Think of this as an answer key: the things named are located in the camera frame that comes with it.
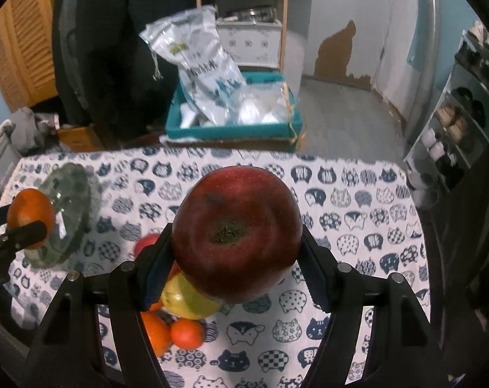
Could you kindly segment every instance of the cat print tablecloth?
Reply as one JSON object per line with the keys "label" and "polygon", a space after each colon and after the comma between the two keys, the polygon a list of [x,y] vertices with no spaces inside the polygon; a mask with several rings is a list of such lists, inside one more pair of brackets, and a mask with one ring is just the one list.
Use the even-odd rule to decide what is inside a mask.
{"label": "cat print tablecloth", "polygon": [[[298,202],[303,223],[338,261],[368,275],[402,273],[429,316],[424,238],[404,173],[394,164],[204,148],[52,154],[22,159],[1,204],[26,187],[37,187],[67,162],[82,164],[90,177],[90,229],[65,266],[34,269],[18,253],[6,285],[38,320],[70,269],[99,274],[131,260],[135,241],[172,221],[199,178],[235,164],[263,167],[282,179]],[[99,314],[106,362],[120,369],[109,311],[102,307]],[[160,363],[173,388],[298,388],[328,322],[295,264],[268,294],[242,305],[223,305],[206,319],[201,348],[173,347]],[[365,308],[349,381],[362,375],[371,325],[372,309]]]}

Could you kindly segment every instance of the plastic bag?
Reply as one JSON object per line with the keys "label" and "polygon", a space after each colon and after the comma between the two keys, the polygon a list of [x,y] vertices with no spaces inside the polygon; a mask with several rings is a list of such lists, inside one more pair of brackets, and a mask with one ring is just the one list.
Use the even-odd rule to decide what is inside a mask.
{"label": "plastic bag", "polygon": [[246,84],[223,49],[215,25],[215,9],[203,6],[157,20],[140,37],[166,61],[178,66],[188,104],[214,125],[227,123],[230,97]]}

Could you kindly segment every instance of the white container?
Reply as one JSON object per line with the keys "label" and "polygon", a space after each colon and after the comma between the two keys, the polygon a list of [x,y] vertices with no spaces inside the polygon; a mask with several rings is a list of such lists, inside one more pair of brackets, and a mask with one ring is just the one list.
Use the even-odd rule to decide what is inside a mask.
{"label": "white container", "polygon": [[216,22],[223,48],[241,67],[279,68],[282,23]]}

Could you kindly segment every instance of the floor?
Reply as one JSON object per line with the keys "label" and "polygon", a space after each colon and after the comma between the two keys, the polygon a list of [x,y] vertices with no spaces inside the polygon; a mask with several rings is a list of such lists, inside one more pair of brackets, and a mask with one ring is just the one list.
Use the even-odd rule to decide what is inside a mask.
{"label": "floor", "polygon": [[306,130],[301,152],[403,166],[399,123],[371,92],[302,79],[298,97]]}

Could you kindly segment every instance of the tangerine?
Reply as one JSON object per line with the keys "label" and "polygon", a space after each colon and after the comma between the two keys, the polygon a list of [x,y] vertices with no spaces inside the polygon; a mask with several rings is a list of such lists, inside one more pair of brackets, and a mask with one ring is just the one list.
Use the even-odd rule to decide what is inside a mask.
{"label": "tangerine", "polygon": [[167,324],[152,312],[140,312],[154,354],[162,356],[171,347],[171,331]]}
{"label": "tangerine", "polygon": [[41,191],[35,188],[20,191],[7,211],[7,228],[19,228],[38,220],[47,227],[47,235],[43,241],[34,243],[26,249],[36,249],[44,244],[54,229],[55,211],[50,199]]}
{"label": "tangerine", "polygon": [[205,342],[205,329],[194,320],[180,318],[171,325],[172,343],[184,350],[195,350]]}

